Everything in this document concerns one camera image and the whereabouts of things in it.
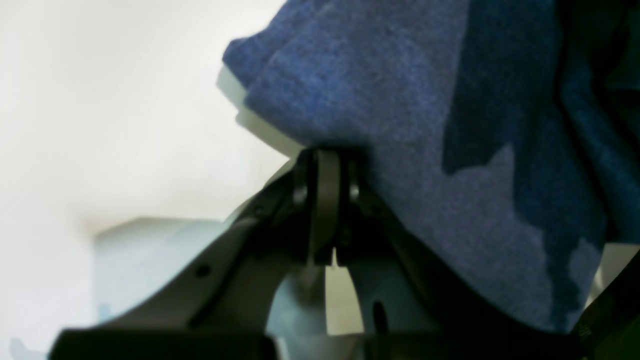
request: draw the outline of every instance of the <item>blue cloth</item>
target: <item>blue cloth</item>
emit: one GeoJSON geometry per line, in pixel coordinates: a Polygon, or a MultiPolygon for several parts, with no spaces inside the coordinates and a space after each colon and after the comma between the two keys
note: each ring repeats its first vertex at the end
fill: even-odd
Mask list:
{"type": "Polygon", "coordinates": [[[568,332],[605,241],[640,242],[638,9],[583,3],[289,0],[223,60],[284,133],[366,153],[475,291],[568,332]]]}

